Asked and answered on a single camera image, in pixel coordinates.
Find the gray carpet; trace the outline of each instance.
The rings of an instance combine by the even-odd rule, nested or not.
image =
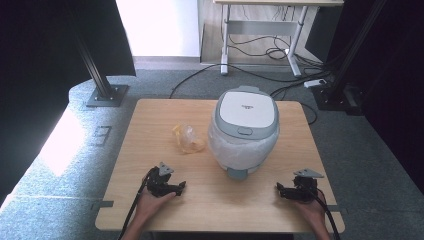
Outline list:
[[[112,84],[130,86],[119,108],[87,108],[84,103],[94,83],[74,87],[65,115],[77,119],[85,140],[60,172],[49,169],[43,156],[35,159],[3,204],[0,239],[116,239],[118,232],[100,231],[94,223],[136,102],[140,98],[168,98],[173,87],[195,72],[138,70],[137,77],[109,77]],[[292,78],[284,71],[256,73]],[[174,98],[217,99],[240,85],[271,93],[287,83],[235,70],[224,77],[214,69],[182,84]],[[284,100],[317,109],[312,93],[303,86],[290,89]],[[318,119],[310,128],[343,213],[346,230],[342,239],[424,239],[424,197],[365,117],[316,111]],[[311,110],[305,108],[305,113],[309,121],[314,120]],[[63,120],[59,124],[70,124],[72,129],[75,123]],[[107,137],[98,134],[104,127],[110,129]],[[70,136],[58,134],[65,134],[56,144],[65,146],[66,155]],[[57,157],[56,161],[65,160]],[[314,238],[305,233],[295,235],[295,239]]]

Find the crumpled yellow bag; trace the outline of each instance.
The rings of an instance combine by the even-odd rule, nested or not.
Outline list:
[[[206,146],[205,142],[197,137],[194,128],[190,125],[177,124],[172,131],[177,138],[178,146],[185,153],[199,152]]]

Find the desk leg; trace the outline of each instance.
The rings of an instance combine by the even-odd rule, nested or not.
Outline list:
[[[231,5],[227,5],[227,17],[224,19],[224,44],[222,46],[222,55],[221,55],[221,75],[228,74],[228,23],[230,21],[230,9]]]
[[[300,73],[299,67],[297,66],[296,59],[294,58],[294,52],[296,50],[297,42],[299,41],[300,33],[302,32],[302,27],[305,21],[305,16],[307,11],[308,11],[308,6],[304,6],[302,9],[302,13],[300,14],[299,20],[297,22],[296,32],[293,36],[293,41],[292,41],[292,44],[290,45],[290,49],[285,50],[287,54],[287,59],[289,60],[290,67],[295,77],[300,77],[302,75]]]

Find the light wood tabletop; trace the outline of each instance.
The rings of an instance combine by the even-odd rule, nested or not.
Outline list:
[[[342,6],[343,0],[214,0],[217,4],[228,5],[286,5],[286,6]]]
[[[142,178],[164,162],[175,170],[169,184],[187,181],[182,196],[168,202],[146,224],[145,230],[205,232],[306,232],[310,231],[293,203],[281,199],[276,182],[293,187],[293,172],[310,168],[324,176],[314,139],[297,102],[277,102],[280,136],[268,159],[244,181],[232,180],[209,149],[185,154],[172,129],[191,125],[207,142],[208,126],[216,100],[142,99],[135,108],[116,161],[96,226],[120,230]],[[318,179],[328,205],[337,205],[329,179]],[[344,223],[333,212],[339,232]]]

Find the human arm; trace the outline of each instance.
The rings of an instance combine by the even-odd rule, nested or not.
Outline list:
[[[324,195],[318,191],[318,197],[325,202]],[[313,200],[308,203],[293,201],[302,217],[308,222],[317,240],[329,240],[330,234],[325,226],[325,212],[321,205]]]
[[[140,238],[142,229],[149,220],[166,202],[175,197],[175,192],[168,193],[163,197],[155,197],[149,191],[143,190],[137,202],[134,218],[128,224],[122,240],[136,240]]]

